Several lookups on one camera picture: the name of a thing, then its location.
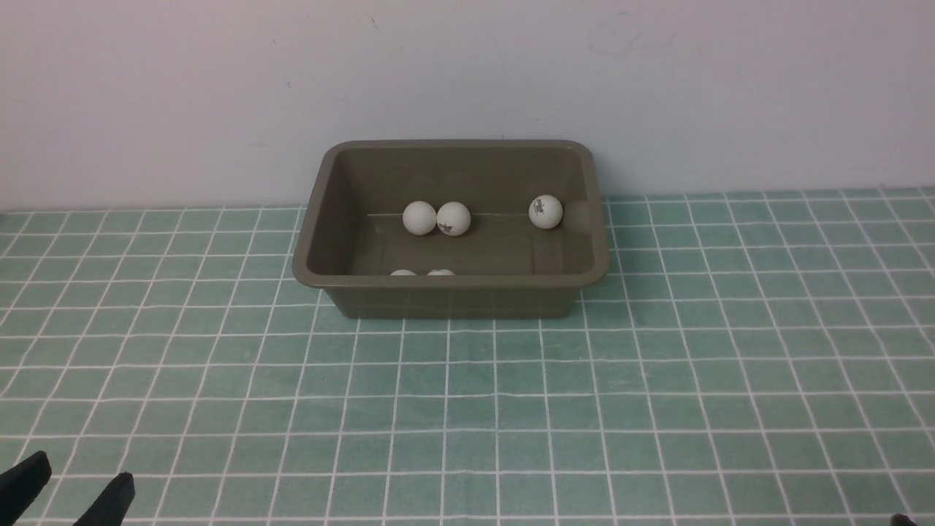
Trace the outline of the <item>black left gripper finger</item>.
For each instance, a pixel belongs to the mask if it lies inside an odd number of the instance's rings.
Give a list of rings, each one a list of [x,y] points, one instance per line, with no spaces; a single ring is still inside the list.
[[[1,525],[14,525],[40,496],[51,477],[47,453],[33,455],[1,475]]]
[[[136,485],[134,485],[133,475],[128,472],[120,473],[108,482],[100,496],[74,523],[74,526],[121,525],[135,498]]]

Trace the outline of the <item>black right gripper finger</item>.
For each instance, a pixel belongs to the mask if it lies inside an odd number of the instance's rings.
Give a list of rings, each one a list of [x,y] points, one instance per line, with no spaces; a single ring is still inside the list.
[[[894,514],[890,517],[890,526],[916,526],[916,523],[907,515]]]

